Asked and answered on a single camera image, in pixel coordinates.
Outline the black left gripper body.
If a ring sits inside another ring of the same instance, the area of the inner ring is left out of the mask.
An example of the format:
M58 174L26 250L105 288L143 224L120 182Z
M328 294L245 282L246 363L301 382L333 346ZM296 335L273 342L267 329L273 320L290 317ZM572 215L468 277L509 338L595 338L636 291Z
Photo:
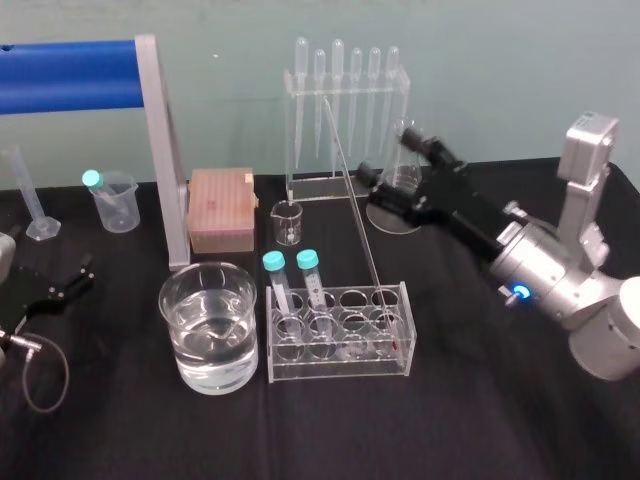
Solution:
M24 318L56 310L56 285L43 274L14 265L1 284L1 329L15 331Z

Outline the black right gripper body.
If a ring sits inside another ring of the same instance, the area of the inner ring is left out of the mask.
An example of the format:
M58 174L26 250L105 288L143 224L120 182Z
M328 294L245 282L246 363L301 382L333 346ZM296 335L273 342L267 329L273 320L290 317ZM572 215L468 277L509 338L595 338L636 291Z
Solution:
M464 172L433 170L412 198L408 223L437 225L480 258L497 258L504 249L498 237L512 218L480 195Z

